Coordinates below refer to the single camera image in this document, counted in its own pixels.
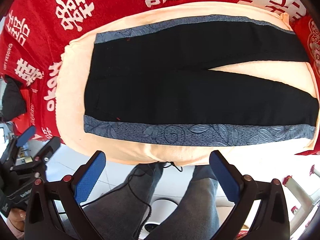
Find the person's left hand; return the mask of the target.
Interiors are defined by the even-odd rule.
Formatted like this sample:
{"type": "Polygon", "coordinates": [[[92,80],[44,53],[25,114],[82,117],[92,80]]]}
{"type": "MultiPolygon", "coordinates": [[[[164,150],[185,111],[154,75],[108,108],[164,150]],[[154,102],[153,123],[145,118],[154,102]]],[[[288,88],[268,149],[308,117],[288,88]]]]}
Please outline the person's left hand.
{"type": "Polygon", "coordinates": [[[12,208],[9,212],[7,226],[17,239],[24,239],[25,217],[26,212],[18,208],[12,208]]]}

